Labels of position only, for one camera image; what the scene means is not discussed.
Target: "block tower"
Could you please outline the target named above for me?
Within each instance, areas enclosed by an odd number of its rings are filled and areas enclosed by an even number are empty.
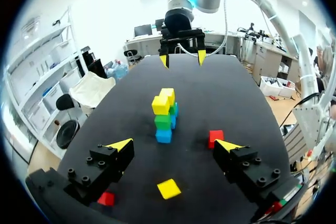
[[[162,89],[152,102],[155,114],[156,140],[168,144],[172,141],[172,130],[176,127],[178,105],[175,102],[175,91],[172,88]]]

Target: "desk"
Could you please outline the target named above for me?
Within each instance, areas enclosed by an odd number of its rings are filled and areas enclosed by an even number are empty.
[[[208,31],[205,33],[205,46],[209,48],[218,48],[223,42],[225,33],[216,31]],[[243,36],[237,33],[228,33],[227,54],[239,56],[240,52],[240,38]],[[142,35],[125,42],[123,50],[135,49],[140,55],[157,55],[160,48],[161,34]]]
[[[151,103],[173,87],[179,117],[171,144],[155,139]],[[213,55],[171,55],[170,69],[157,56],[136,65],[107,94],[71,142],[58,171],[84,165],[95,145],[134,139],[135,157],[118,184],[111,216],[135,223],[249,223],[257,210],[230,184],[207,149],[209,130],[251,145],[271,167],[289,176],[288,155],[278,124],[262,92],[239,61]],[[164,200],[156,185],[173,178],[182,193]]]
[[[277,48],[276,45],[258,41],[254,45],[252,54],[255,55],[253,78],[257,83],[260,83],[261,76],[279,77],[293,83],[300,80],[298,60]],[[287,73],[279,72],[281,62],[289,67]]]

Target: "screw head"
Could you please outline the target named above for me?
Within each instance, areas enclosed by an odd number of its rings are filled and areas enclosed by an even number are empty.
[[[263,185],[266,183],[266,181],[267,181],[266,178],[264,178],[264,177],[260,177],[260,178],[258,178],[258,180],[257,180],[257,184],[258,184],[259,186],[263,186]]]
[[[85,185],[85,186],[90,185],[91,180],[90,180],[89,176],[83,176],[83,177],[82,177],[82,183],[83,183],[83,185]]]
[[[92,162],[93,162],[93,158],[92,157],[87,157],[86,158],[86,163],[92,164]]]
[[[248,168],[250,166],[249,162],[243,162],[242,163],[243,168]]]
[[[104,161],[99,161],[98,166],[99,166],[99,168],[105,167],[105,162]]]
[[[281,173],[280,169],[274,169],[272,172],[272,177],[277,178],[280,176],[280,173]]]
[[[75,173],[75,169],[73,169],[73,168],[69,168],[68,169],[68,176],[69,177],[73,177],[73,176],[75,176],[76,175],[76,173]]]
[[[260,157],[256,157],[254,159],[254,163],[257,164],[257,165],[259,165],[261,163],[261,158]]]

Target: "blue cube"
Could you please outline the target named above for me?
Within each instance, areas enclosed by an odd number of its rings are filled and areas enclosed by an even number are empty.
[[[156,140],[159,143],[169,144],[172,141],[172,130],[156,130]]]
[[[179,105],[177,104],[177,102],[175,102],[175,105],[176,105],[176,114],[175,114],[175,117],[177,118],[177,116],[178,116],[178,107],[179,107]]]
[[[170,115],[170,125],[172,127],[172,130],[174,130],[176,127],[176,116]]]

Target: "black table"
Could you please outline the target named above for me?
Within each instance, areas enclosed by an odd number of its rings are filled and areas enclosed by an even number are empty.
[[[174,88],[179,117],[171,144],[155,139],[151,103],[161,88]],[[251,145],[273,168],[289,175],[278,124],[251,75],[234,57],[171,55],[144,59],[102,100],[71,142],[58,171],[84,165],[89,149],[134,139],[135,157],[118,184],[111,216],[127,223],[249,223],[257,210],[229,184],[207,148],[209,130]],[[174,179],[182,193],[164,200],[157,184]]]

